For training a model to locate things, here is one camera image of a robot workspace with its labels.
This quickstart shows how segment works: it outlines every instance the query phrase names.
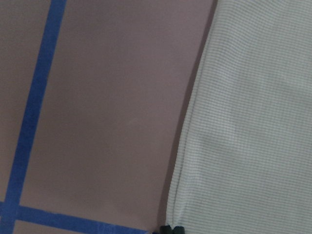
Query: blue line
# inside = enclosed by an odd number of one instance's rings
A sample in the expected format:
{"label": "blue line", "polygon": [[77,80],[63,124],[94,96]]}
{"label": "blue line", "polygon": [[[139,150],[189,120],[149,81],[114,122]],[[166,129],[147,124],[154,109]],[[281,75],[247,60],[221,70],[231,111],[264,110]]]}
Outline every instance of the blue line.
{"label": "blue line", "polygon": [[25,222],[86,234],[147,234],[147,231],[139,229],[127,228],[64,214],[55,214],[24,206],[19,206],[16,218]]}
{"label": "blue line", "polygon": [[38,60],[30,87],[10,179],[2,205],[0,233],[12,234],[33,146],[42,100],[50,72],[66,0],[51,0]]}

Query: ribbed fabric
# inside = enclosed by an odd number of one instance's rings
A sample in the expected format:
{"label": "ribbed fabric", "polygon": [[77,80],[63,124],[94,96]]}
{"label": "ribbed fabric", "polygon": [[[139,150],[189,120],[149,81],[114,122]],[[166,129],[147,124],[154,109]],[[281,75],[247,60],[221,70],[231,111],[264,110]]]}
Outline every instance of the ribbed fabric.
{"label": "ribbed fabric", "polygon": [[312,234],[311,0],[218,2],[167,224],[186,234]]}

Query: blue stripe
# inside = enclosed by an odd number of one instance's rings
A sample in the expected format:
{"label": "blue stripe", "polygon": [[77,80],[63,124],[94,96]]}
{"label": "blue stripe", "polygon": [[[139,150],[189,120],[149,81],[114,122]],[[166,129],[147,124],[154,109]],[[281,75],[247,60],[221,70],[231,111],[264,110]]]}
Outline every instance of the blue stripe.
{"label": "blue stripe", "polygon": [[86,234],[147,234],[147,231],[19,206],[18,220]]}
{"label": "blue stripe", "polygon": [[1,234],[13,233],[15,218],[20,203],[21,191],[25,181],[30,152],[34,142],[42,100],[52,64],[65,5],[66,0],[51,0],[38,60],[19,133],[6,197],[2,205],[2,217],[0,221]]}

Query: cloth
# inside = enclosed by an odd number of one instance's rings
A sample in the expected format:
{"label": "cloth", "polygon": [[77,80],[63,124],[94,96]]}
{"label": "cloth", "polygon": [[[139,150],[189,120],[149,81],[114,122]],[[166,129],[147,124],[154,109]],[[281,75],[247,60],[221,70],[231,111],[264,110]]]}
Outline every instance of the cloth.
{"label": "cloth", "polygon": [[219,0],[175,163],[167,225],[312,233],[312,1]]}

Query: blue grid line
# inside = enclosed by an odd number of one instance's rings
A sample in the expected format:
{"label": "blue grid line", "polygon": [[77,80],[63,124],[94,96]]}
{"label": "blue grid line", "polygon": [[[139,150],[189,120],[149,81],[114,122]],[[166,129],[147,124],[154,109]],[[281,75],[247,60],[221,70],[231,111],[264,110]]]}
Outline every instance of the blue grid line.
{"label": "blue grid line", "polygon": [[146,234],[147,231],[143,230],[19,205],[65,6],[66,0],[51,0],[5,200],[0,202],[0,233],[12,234],[15,221],[18,219],[86,234]]}

